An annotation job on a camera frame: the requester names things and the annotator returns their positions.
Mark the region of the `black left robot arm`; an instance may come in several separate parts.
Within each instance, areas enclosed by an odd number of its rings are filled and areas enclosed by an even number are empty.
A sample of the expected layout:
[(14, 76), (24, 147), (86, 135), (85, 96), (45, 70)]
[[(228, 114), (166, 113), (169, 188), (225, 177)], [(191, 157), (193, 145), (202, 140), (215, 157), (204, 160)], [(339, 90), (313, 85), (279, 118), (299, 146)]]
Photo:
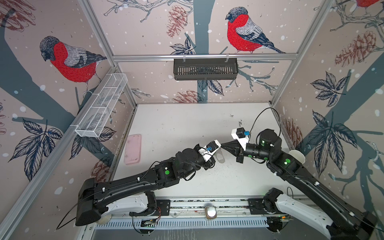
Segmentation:
[(177, 185), (181, 179), (191, 180), (200, 169), (215, 166), (213, 155), (219, 148), (216, 142), (205, 147), (196, 145), (167, 160), (156, 161), (148, 170), (134, 176), (109, 182), (98, 182), (95, 178), (85, 180), (78, 195), (75, 225), (95, 223), (109, 210), (109, 204), (117, 200), (141, 193), (149, 196), (155, 190)]

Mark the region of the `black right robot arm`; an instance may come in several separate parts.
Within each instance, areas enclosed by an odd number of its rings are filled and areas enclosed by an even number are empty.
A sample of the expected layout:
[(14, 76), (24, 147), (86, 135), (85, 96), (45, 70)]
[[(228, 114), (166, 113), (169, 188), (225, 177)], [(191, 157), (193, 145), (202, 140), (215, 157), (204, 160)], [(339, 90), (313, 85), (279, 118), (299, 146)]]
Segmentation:
[(244, 128), (234, 129), (232, 135), (233, 141), (222, 144), (222, 148), (235, 156), (238, 163), (245, 157), (262, 160), (274, 175), (296, 187), (320, 208), (317, 211), (272, 188), (257, 205), (258, 210), (293, 216), (329, 240), (371, 238), (377, 217), (352, 207), (318, 182), (298, 159), (282, 151), (282, 139), (273, 130), (262, 131), (257, 144), (250, 143), (250, 133)]

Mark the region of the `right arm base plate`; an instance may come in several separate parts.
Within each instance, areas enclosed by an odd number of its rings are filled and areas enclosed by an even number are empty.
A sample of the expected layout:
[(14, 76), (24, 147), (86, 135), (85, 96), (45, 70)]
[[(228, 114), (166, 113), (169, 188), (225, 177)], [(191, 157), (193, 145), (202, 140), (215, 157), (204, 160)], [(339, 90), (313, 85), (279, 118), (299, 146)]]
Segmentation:
[(247, 209), (250, 210), (251, 215), (279, 215), (285, 216), (287, 214), (278, 210), (276, 203), (264, 199), (248, 199)]

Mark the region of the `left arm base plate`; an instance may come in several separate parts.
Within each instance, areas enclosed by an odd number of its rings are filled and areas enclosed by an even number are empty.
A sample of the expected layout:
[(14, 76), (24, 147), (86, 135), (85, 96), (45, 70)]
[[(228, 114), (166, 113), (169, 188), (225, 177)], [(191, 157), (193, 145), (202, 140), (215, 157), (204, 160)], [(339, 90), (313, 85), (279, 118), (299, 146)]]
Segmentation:
[(169, 216), (171, 209), (170, 200), (156, 200), (156, 204), (152, 207), (147, 207), (142, 213), (130, 212), (130, 217), (141, 217), (141, 216)]

